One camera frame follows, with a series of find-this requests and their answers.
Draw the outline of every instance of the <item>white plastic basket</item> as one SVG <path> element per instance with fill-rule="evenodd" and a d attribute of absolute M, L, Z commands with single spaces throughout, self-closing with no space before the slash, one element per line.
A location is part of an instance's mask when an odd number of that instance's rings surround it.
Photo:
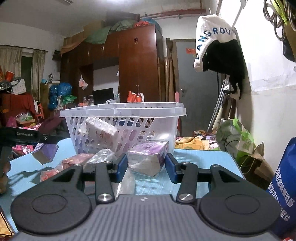
<path fill-rule="evenodd" d="M 148 138 L 169 141 L 175 147 L 178 117 L 186 115 L 182 103 L 99 104 L 62 110 L 77 154 L 102 148 L 116 155 Z"/>

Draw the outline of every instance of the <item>blue bag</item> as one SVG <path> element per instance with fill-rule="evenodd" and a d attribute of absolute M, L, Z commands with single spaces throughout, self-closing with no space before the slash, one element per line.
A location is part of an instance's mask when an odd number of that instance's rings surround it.
<path fill-rule="evenodd" d="M 161 27 L 157 21 L 155 21 L 153 18 L 142 18 L 142 21 L 146 21 L 150 24 L 155 24 L 155 27 L 158 29 L 158 31 L 161 33 Z"/>
<path fill-rule="evenodd" d="M 281 205 L 281 214 L 272 231 L 282 236 L 296 227 L 296 137 L 288 143 L 267 192 Z"/>
<path fill-rule="evenodd" d="M 48 109 L 55 110 L 57 108 L 57 106 L 58 106 L 57 96 L 50 96 L 49 103 L 48 103 Z"/>
<path fill-rule="evenodd" d="M 49 88 L 49 96 L 57 96 L 57 85 L 52 85 Z"/>
<path fill-rule="evenodd" d="M 58 96 L 67 96 L 71 95 L 72 86 L 69 83 L 60 83 L 57 87 L 57 95 Z"/>

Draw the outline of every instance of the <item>table surface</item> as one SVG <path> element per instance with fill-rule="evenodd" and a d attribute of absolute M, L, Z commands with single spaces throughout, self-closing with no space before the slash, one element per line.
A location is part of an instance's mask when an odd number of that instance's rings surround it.
<path fill-rule="evenodd" d="M 1 207 L 11 224 L 17 231 L 10 215 L 10 205 L 14 198 L 22 192 L 40 183 L 41 171 L 56 167 L 65 158 L 76 155 L 71 139 L 64 139 L 58 143 L 59 149 L 51 163 L 41 165 L 31 154 L 24 155 L 11 161 L 11 171 L 8 173 L 9 183 L 7 192 L 0 195 Z M 199 151 L 176 149 L 174 157 L 179 162 L 188 161 L 196 164 L 199 168 L 209 169 L 211 165 L 218 164 L 243 177 L 236 162 L 226 152 L 222 151 Z M 171 183 L 165 168 L 154 177 L 146 177 L 135 174 L 137 195 L 172 194 L 176 198 L 180 184 Z M 203 197 L 209 192 L 207 183 L 197 184 L 197 198 Z"/>

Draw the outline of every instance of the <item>purple box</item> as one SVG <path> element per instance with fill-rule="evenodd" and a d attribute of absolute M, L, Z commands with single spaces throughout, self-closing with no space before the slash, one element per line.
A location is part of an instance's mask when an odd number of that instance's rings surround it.
<path fill-rule="evenodd" d="M 32 156 L 43 165 L 52 162 L 58 149 L 59 146 L 56 144 L 39 143 L 32 152 Z"/>
<path fill-rule="evenodd" d="M 127 151 L 128 166 L 133 171 L 154 177 L 165 163 L 168 141 L 146 140 Z"/>

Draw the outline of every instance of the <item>red sign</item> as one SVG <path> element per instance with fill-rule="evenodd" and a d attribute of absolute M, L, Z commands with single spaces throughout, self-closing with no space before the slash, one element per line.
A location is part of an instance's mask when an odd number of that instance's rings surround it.
<path fill-rule="evenodd" d="M 196 54 L 196 49 L 186 49 L 187 54 Z"/>

